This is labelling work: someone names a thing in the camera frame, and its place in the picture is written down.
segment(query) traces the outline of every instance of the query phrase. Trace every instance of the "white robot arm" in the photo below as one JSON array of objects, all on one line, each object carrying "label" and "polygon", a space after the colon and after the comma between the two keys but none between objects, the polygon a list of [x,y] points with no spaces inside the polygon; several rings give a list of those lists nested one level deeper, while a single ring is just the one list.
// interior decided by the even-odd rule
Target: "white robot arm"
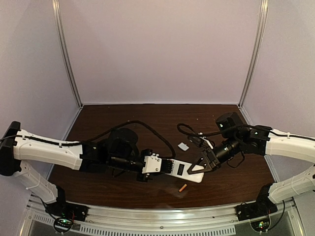
[{"label": "white robot arm", "polygon": [[62,210],[54,211],[58,208],[56,204],[67,204],[64,191],[41,177],[28,160],[92,173],[105,172],[108,167],[112,167],[135,172],[137,180],[145,182],[156,174],[166,174],[194,182],[202,181],[203,173],[187,174],[191,163],[161,158],[151,150],[144,150],[139,154],[135,145],[137,139],[133,131],[123,128],[113,130],[108,139],[98,143],[61,141],[21,130],[20,123],[14,121],[0,140],[0,174],[16,177],[47,206],[51,206],[51,212],[55,215],[62,214]]},{"label": "white robot arm", "polygon": [[[292,137],[290,133],[272,130],[267,141],[266,154],[287,156],[315,163],[315,142],[310,139]],[[279,183],[274,183],[269,189],[269,199],[273,203],[315,190],[315,165],[306,171]]]}]

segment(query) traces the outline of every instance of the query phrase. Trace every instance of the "black bracket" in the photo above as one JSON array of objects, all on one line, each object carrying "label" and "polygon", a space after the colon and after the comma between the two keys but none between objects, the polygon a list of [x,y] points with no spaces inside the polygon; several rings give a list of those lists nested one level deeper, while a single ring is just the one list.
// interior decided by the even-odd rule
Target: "black bracket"
[{"label": "black bracket", "polygon": [[[16,135],[20,131],[20,126],[20,122],[12,122],[3,137]],[[15,144],[15,137],[0,142],[0,175],[11,176],[15,172],[21,171],[21,161],[14,159],[13,147]]]},{"label": "black bracket", "polygon": [[56,186],[58,190],[58,197],[56,202],[46,205],[46,212],[66,219],[85,221],[89,208],[84,205],[68,203],[65,201],[64,190]]},{"label": "black bracket", "polygon": [[277,206],[268,198],[270,186],[271,184],[268,184],[261,188],[256,202],[242,203],[235,207],[239,221],[266,216],[278,211]]},{"label": "black bracket", "polygon": [[[188,168],[187,173],[189,175],[197,174],[197,173],[212,172],[221,167],[220,161],[217,159],[217,156],[215,155],[215,153],[210,147],[203,150],[201,152],[201,156],[202,157],[195,160],[192,163],[192,165]],[[203,166],[203,169],[193,171],[193,168],[196,165]]]}]

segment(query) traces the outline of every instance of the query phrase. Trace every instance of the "enclosure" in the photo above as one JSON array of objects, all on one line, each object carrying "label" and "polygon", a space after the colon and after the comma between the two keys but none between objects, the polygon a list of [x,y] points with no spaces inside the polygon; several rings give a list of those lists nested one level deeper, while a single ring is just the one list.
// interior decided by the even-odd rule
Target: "enclosure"
[{"label": "enclosure", "polygon": [[[229,112],[250,125],[314,137],[314,11],[312,1],[298,0],[1,0],[1,134],[17,120],[33,134],[83,141],[141,120],[187,162],[200,149],[176,125],[216,132],[216,119]],[[128,128],[139,150],[169,155],[140,125]],[[219,145],[223,137],[211,140]],[[133,173],[113,178],[111,171],[31,164],[68,201],[90,207],[69,236],[247,236],[258,233],[238,221],[234,207],[313,163],[249,154],[201,183],[166,175],[142,183]],[[1,235],[55,235],[36,195],[13,177],[1,176],[0,185]],[[271,214],[280,221],[268,234],[312,236],[314,193],[285,205]]]}]

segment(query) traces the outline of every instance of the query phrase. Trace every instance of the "dark wooden surface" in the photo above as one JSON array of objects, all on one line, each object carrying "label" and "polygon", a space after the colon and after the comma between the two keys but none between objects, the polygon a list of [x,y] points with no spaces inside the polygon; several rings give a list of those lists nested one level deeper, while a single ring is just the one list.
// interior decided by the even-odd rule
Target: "dark wooden surface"
[{"label": "dark wooden surface", "polygon": [[[127,120],[141,120],[164,136],[176,150],[177,159],[191,162],[200,156],[201,149],[189,144],[176,129],[177,123],[191,125],[197,132],[218,131],[215,119],[236,111],[235,105],[97,105],[85,106],[75,122],[68,139],[85,140]],[[170,155],[162,141],[140,125],[129,125],[139,136],[140,150],[151,148],[161,155]],[[212,138],[218,145],[221,136]],[[181,151],[177,144],[185,142],[190,149]],[[237,155],[232,164],[241,156]],[[207,207],[239,203],[256,199],[260,188],[273,182],[264,157],[247,155],[237,169],[223,164],[207,173],[201,183],[187,182],[162,175],[148,183],[137,182],[136,174],[126,173],[113,178],[105,174],[88,174],[55,166],[50,181],[64,188],[69,201],[82,204],[127,208]],[[179,193],[179,188],[187,188]]]}]

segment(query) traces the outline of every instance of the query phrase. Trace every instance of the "white wall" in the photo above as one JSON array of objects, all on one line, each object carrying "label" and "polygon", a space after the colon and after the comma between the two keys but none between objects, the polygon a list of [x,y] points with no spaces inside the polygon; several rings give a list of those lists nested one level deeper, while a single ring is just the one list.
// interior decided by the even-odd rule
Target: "white wall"
[{"label": "white wall", "polygon": [[[0,136],[13,120],[62,138],[76,112],[51,1],[0,0]],[[47,175],[48,164],[36,164]],[[30,192],[0,176],[1,235],[15,236]]]},{"label": "white wall", "polygon": [[260,3],[61,1],[82,102],[237,104]]},{"label": "white wall", "polygon": [[[269,1],[257,67],[245,102],[255,124],[315,137],[315,2]],[[280,180],[311,166],[272,157]],[[315,193],[295,198],[307,235],[314,235]]]}]

